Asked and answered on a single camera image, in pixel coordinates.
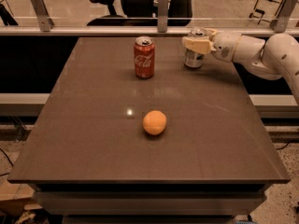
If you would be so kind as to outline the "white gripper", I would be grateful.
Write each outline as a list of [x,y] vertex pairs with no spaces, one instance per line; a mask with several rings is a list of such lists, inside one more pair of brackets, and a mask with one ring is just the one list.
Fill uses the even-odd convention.
[[193,52],[211,54],[218,60],[231,62],[234,57],[236,45],[241,36],[236,32],[220,32],[205,28],[204,37],[183,36],[182,45]]

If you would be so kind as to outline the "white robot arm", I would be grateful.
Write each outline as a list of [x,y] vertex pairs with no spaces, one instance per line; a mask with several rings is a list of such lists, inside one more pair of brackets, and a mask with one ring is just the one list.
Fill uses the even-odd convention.
[[241,64],[249,73],[267,80],[283,77],[299,104],[299,42],[280,33],[267,40],[237,32],[203,29],[203,35],[182,37],[185,49],[206,55],[211,53],[224,62]]

